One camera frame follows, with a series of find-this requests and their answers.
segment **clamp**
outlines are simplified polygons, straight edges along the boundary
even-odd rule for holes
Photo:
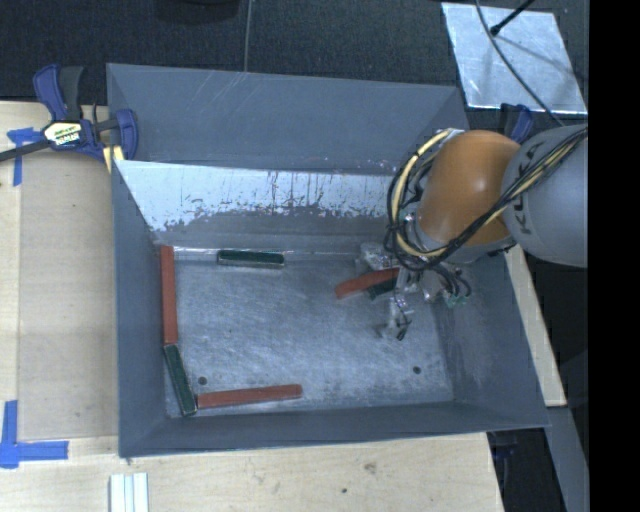
[[[78,85],[83,72],[81,66],[50,64],[34,75],[36,96],[47,107],[51,122],[40,131],[42,140],[0,153],[0,162],[51,148],[54,151],[73,151],[107,163],[106,146],[100,141],[99,134],[115,128],[119,128],[123,156],[126,159],[134,157],[138,148],[138,128],[132,110],[118,110],[115,119],[100,123],[95,119],[95,110],[93,123],[83,119],[78,104]]]

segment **bin floor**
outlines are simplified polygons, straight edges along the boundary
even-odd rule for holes
[[[431,307],[417,295],[402,341],[382,338],[388,298],[338,300],[356,255],[296,255],[283,269],[176,260],[179,345],[194,393],[301,384],[303,398],[201,410],[229,415],[450,401]],[[165,369],[167,412],[180,415]]]

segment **red stick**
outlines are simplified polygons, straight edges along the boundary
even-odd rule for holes
[[[197,396],[199,409],[244,405],[257,402],[274,402],[291,400],[302,396],[300,384],[285,384],[266,388],[232,389],[230,391],[214,391]]]
[[[178,311],[176,308],[176,272],[173,247],[160,247],[160,271],[162,274],[162,327],[164,344],[178,343]]]
[[[397,268],[376,270],[374,272],[363,274],[360,277],[343,281],[338,286],[336,286],[336,297],[338,297],[339,299],[343,299],[344,297],[348,297],[349,295],[353,295],[354,293],[364,291],[373,285],[390,281],[394,277],[398,277]]]

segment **dark floor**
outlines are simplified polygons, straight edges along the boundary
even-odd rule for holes
[[[458,84],[437,1],[249,1],[218,6],[177,0],[4,2],[0,98],[33,98],[34,72],[52,62],[85,66],[80,101],[99,104],[106,104],[107,62]],[[531,8],[555,14],[588,104],[589,0],[538,0]],[[468,117],[472,128],[499,125],[495,111],[469,110]],[[535,115],[535,131],[552,126],[544,114]],[[563,378],[584,384],[586,368],[576,376],[581,366],[574,358],[587,347],[587,272],[533,256],[528,262]],[[572,400],[572,388],[577,389],[573,384],[568,389],[570,402],[576,404],[588,457],[588,402],[582,395]],[[513,454],[506,458],[507,512],[563,511],[542,431],[514,433],[513,440]],[[502,461],[498,469],[502,475]]]

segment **cable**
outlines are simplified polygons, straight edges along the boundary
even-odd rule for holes
[[[567,136],[549,153],[540,157],[535,164],[531,165],[526,173],[519,176],[487,212],[474,220],[457,237],[437,249],[424,251],[408,240],[405,225],[400,224],[398,221],[400,212],[399,204],[406,195],[405,188],[408,188],[408,186],[406,186],[407,177],[412,174],[413,166],[428,149],[446,138],[451,131],[451,129],[443,130],[423,144],[418,151],[409,158],[398,174],[394,176],[387,191],[389,225],[387,226],[387,233],[384,239],[384,247],[396,256],[401,265],[412,271],[433,269],[436,265],[443,262],[453,252],[462,247],[482,227],[498,217],[511,202],[515,201],[540,179],[553,172],[558,165],[575,150],[578,144],[588,136],[587,127]]]
[[[540,107],[547,114],[549,114],[549,117],[551,117],[551,119],[553,119],[560,126],[564,126],[564,123],[551,111],[551,109],[538,97],[538,95],[535,92],[533,92],[531,87],[527,85],[527,83],[523,80],[520,74],[514,69],[511,63],[507,60],[507,57],[504,55],[504,53],[502,53],[502,50],[498,46],[498,43],[495,42],[494,37],[491,35],[491,29],[487,24],[487,20],[484,18],[484,14],[482,14],[482,9],[480,8],[480,1],[479,0],[474,0],[474,1],[476,4],[476,11],[478,11],[478,16],[480,17],[480,22],[482,23],[482,27],[484,28],[484,31],[486,32],[487,37],[489,38],[489,41],[491,41],[491,44],[495,48],[496,52],[498,52],[498,55],[502,59],[502,62],[504,62],[505,66],[509,68],[509,71],[511,71],[511,74],[514,76],[514,78],[518,82],[520,82],[520,85],[524,87],[524,89],[531,95],[531,97],[536,101],[536,103],[540,105]]]
[[[249,71],[249,35],[251,34],[251,7],[254,0],[249,0],[249,7],[247,8],[247,26],[244,30],[244,66],[243,71]]]

